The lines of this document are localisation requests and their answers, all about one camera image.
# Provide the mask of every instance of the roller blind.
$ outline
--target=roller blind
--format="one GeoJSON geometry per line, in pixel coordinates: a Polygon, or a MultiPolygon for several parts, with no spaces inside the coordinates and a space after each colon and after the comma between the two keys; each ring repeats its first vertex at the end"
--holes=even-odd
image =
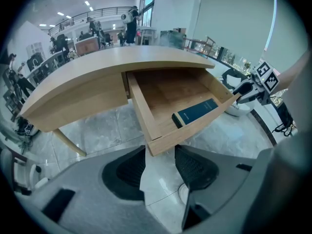
{"type": "Polygon", "coordinates": [[[256,65],[272,22],[274,0],[201,0],[194,38],[216,45],[256,65]]]}
{"type": "Polygon", "coordinates": [[[301,18],[286,0],[277,0],[275,25],[264,59],[282,73],[307,47],[307,33],[301,18]]]}

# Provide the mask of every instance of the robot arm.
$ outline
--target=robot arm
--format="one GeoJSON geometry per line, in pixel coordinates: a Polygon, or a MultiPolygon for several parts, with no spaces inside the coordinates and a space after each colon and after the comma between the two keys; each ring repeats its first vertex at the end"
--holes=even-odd
{"type": "Polygon", "coordinates": [[[278,83],[279,80],[273,68],[263,62],[255,67],[249,79],[243,80],[234,89],[233,94],[242,95],[237,100],[240,104],[258,99],[261,105],[267,105],[270,103],[270,94],[278,83]]]}

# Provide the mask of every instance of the curved desk top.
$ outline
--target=curved desk top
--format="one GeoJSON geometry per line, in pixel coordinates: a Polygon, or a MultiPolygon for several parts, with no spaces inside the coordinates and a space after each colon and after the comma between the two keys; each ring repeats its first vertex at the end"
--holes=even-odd
{"type": "Polygon", "coordinates": [[[214,66],[203,57],[169,47],[132,46],[97,51],[63,65],[48,76],[27,99],[20,114],[27,118],[55,96],[107,75],[149,68],[214,66]]]}

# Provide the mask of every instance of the balcony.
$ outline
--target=balcony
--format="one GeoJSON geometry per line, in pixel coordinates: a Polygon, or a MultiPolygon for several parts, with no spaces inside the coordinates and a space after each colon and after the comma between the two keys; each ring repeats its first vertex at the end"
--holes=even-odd
{"type": "Polygon", "coordinates": [[[127,13],[130,9],[131,7],[111,7],[85,12],[76,15],[70,19],[66,19],[55,25],[55,27],[43,31],[50,36],[54,36],[65,29],[69,29],[69,27],[72,27],[74,25],[85,25],[87,22],[87,17],[91,17],[95,20],[101,21],[101,19],[116,17],[118,15],[121,16],[122,14],[127,13]]]}

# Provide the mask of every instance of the wooden desk panel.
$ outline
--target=wooden desk panel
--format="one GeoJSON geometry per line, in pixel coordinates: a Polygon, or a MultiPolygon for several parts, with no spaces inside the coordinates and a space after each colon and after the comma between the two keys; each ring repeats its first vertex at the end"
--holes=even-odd
{"type": "Polygon", "coordinates": [[[77,54],[79,56],[98,50],[98,38],[89,38],[76,43],[77,54]]]}
{"type": "Polygon", "coordinates": [[[96,51],[66,63],[49,75],[27,99],[24,118],[59,94],[99,77],[152,68],[214,68],[209,60],[179,49],[132,46],[96,51]]]}
{"type": "Polygon", "coordinates": [[[46,102],[27,119],[43,132],[128,104],[121,74],[79,85],[46,102]]]}

